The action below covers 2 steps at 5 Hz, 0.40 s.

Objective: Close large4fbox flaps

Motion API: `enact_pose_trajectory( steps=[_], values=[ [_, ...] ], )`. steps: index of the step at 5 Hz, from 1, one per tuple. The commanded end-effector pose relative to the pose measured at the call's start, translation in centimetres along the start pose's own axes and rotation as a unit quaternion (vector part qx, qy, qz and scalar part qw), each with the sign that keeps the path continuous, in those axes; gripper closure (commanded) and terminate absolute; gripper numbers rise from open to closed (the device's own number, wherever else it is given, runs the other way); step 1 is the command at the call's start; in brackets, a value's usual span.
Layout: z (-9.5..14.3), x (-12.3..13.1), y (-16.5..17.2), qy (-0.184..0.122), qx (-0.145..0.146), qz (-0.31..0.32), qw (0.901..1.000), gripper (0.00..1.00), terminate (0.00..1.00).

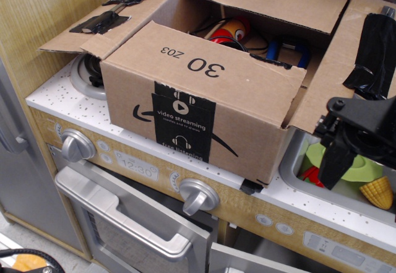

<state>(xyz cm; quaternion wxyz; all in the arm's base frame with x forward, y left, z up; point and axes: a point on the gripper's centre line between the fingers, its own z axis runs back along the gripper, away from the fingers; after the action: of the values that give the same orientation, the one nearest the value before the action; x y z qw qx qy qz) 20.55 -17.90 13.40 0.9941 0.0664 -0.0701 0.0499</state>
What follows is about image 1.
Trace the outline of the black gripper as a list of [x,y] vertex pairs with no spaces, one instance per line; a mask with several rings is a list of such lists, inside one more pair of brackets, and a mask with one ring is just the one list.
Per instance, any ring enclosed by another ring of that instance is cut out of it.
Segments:
[[331,190],[357,155],[395,169],[395,97],[363,100],[334,97],[314,130],[325,147],[319,180]]

